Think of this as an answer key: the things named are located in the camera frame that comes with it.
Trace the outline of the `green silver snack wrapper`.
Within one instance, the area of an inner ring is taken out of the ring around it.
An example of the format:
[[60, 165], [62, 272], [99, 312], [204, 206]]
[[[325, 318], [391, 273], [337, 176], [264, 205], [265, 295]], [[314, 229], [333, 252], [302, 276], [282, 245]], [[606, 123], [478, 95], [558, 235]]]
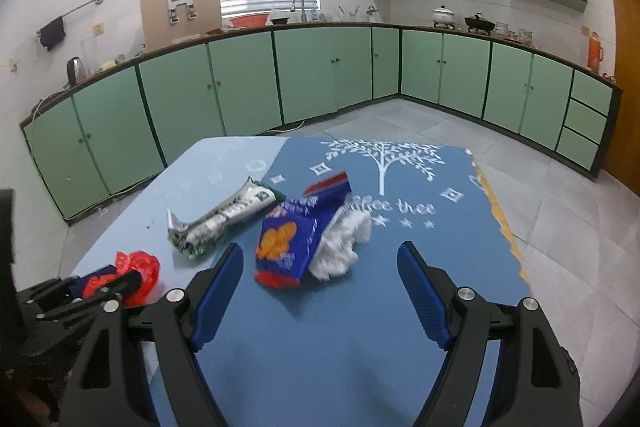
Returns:
[[268, 212], [284, 200], [281, 192], [249, 176], [238, 191], [192, 222], [183, 222], [168, 210], [168, 242], [184, 257], [198, 259], [237, 225]]

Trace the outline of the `red plastic bag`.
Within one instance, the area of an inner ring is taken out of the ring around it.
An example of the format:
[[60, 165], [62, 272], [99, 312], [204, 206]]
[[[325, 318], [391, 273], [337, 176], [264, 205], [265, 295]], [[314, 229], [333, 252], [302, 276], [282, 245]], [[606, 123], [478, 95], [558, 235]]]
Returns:
[[127, 307], [141, 306], [160, 278], [160, 262], [145, 251], [125, 254], [117, 251], [115, 261], [94, 272], [81, 284], [81, 297], [88, 299], [106, 288], [124, 297]]

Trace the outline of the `blue red snack bag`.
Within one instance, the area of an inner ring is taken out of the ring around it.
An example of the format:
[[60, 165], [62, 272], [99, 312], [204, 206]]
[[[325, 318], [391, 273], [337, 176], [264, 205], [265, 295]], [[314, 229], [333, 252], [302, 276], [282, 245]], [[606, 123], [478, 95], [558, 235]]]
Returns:
[[312, 184], [301, 198], [287, 198], [262, 220], [254, 279], [274, 289], [298, 287], [324, 230], [352, 189], [345, 171]]

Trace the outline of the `green lower kitchen cabinets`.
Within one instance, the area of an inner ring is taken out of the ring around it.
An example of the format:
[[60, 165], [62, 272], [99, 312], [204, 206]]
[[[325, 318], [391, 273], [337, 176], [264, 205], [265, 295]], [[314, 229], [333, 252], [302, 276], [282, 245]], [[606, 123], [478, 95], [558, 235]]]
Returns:
[[592, 179], [622, 92], [549, 53], [470, 32], [292, 25], [134, 58], [38, 103], [21, 132], [56, 209], [72, 222], [201, 139], [262, 134], [386, 98], [478, 122]]

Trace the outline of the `steel kitchen faucet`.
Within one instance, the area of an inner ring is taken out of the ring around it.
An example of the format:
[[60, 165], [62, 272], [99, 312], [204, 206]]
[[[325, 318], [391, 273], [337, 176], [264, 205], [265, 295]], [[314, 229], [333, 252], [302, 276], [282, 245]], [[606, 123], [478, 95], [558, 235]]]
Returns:
[[292, 0], [291, 12], [294, 13], [296, 9], [299, 9], [299, 20], [302, 23], [306, 23], [306, 2], [305, 0]]

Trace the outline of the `blue tree-print tablecloth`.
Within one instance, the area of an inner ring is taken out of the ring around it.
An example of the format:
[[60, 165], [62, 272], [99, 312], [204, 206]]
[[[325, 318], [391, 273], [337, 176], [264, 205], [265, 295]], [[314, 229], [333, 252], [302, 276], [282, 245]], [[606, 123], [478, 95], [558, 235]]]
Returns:
[[242, 279], [215, 338], [198, 363], [232, 426], [409, 426], [445, 355], [428, 339], [397, 272], [397, 251], [411, 242], [494, 303], [514, 305], [529, 288], [492, 214], [469, 150], [439, 150], [433, 176], [407, 165], [381, 170], [331, 138], [209, 138], [176, 159], [98, 238], [75, 267], [84, 275], [123, 251], [160, 260], [155, 295], [183, 287], [211, 267], [169, 244], [167, 218], [191, 221], [250, 178], [288, 197], [346, 172], [357, 208], [372, 218], [370, 241], [344, 277], [313, 279], [290, 291], [255, 281], [260, 225], [232, 235], [244, 254]]

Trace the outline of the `brown wooden door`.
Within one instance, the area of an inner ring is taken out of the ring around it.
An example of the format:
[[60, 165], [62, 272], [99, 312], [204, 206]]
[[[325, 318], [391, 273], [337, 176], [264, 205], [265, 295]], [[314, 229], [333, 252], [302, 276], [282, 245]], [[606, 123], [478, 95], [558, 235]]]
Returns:
[[614, 78], [622, 96], [604, 169], [629, 190], [639, 194], [640, 4], [639, 0], [613, 0], [613, 3], [616, 32]]

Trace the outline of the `steel electric kettle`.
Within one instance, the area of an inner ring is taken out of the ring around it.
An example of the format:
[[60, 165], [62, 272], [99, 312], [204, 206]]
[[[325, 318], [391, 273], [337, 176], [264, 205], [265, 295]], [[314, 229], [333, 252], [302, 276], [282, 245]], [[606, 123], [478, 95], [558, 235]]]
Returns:
[[85, 65], [79, 56], [74, 56], [67, 61], [66, 76], [70, 87], [75, 87], [76, 84], [87, 79], [88, 74]]

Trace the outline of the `black wok pan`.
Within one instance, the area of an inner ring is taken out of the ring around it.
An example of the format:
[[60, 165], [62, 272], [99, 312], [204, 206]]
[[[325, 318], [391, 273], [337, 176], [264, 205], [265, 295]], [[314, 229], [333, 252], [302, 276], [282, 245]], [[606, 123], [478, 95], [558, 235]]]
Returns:
[[496, 27], [496, 24], [484, 17], [482, 13], [466, 16], [464, 22], [466, 29], [473, 34], [490, 36]]

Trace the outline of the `white cooking pot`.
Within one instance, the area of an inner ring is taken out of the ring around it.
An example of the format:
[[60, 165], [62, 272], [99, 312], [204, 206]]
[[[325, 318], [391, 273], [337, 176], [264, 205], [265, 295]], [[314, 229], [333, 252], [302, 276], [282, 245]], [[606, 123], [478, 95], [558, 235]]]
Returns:
[[451, 30], [456, 28], [456, 24], [454, 23], [454, 12], [447, 9], [445, 5], [432, 9], [432, 21], [433, 26], [436, 28], [447, 28]]

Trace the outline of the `red plastic basin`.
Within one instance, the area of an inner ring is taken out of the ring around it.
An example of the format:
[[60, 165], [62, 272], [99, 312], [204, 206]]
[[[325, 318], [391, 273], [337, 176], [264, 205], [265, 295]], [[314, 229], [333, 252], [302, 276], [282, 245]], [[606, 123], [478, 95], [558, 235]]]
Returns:
[[252, 29], [264, 27], [268, 20], [268, 13], [256, 13], [232, 17], [230, 23], [236, 29]]

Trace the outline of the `brown cardboard box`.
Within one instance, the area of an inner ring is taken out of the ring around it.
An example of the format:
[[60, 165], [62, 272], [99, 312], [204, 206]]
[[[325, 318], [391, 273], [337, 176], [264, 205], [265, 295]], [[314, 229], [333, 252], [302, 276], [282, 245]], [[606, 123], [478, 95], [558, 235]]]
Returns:
[[204, 38], [222, 28], [220, 0], [140, 0], [140, 9], [148, 52]]

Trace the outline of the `orange thermos flask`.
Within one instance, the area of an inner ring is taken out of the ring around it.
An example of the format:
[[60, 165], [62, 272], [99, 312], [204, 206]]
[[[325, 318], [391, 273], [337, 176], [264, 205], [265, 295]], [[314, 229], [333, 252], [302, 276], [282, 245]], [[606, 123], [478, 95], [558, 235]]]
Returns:
[[598, 75], [603, 60], [603, 48], [597, 31], [593, 31], [588, 40], [587, 67]]

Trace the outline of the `metal towel rail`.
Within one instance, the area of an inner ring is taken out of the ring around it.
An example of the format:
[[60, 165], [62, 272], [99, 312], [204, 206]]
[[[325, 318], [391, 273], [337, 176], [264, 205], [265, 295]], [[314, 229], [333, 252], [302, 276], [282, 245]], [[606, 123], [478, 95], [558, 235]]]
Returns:
[[73, 9], [70, 9], [70, 10], [66, 11], [65, 13], [60, 15], [59, 17], [55, 18], [54, 20], [51, 20], [50, 23], [47, 23], [47, 25], [43, 26], [43, 28], [38, 29], [37, 32], [36, 32], [36, 35], [38, 37], [40, 37], [41, 34], [42, 34], [43, 29], [49, 27], [51, 24], [56, 24], [57, 20], [60, 20], [62, 22], [65, 17], [68, 17], [69, 15], [72, 15], [73, 13], [75, 13], [75, 12], [77, 12], [79, 10], [88, 8], [88, 6], [90, 6], [90, 5], [100, 5], [103, 2], [104, 2], [104, 0], [89, 0], [87, 2], [84, 2], [83, 4], [77, 5]]

